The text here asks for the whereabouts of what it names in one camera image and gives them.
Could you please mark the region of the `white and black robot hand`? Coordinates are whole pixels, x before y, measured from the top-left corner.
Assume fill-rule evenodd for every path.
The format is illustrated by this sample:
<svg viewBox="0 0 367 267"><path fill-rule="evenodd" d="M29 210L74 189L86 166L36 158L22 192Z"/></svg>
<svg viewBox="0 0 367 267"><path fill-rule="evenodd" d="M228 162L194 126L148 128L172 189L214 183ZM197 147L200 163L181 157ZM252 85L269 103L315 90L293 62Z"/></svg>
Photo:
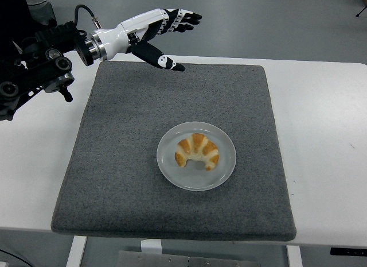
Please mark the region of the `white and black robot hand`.
<svg viewBox="0 0 367 267"><path fill-rule="evenodd" d="M182 64L149 41L165 33L193 30L201 19L201 15L185 9L155 9L125 20L113 29L96 30L92 41L103 60L111 60L117 53L131 53L156 68L184 71Z"/></svg>

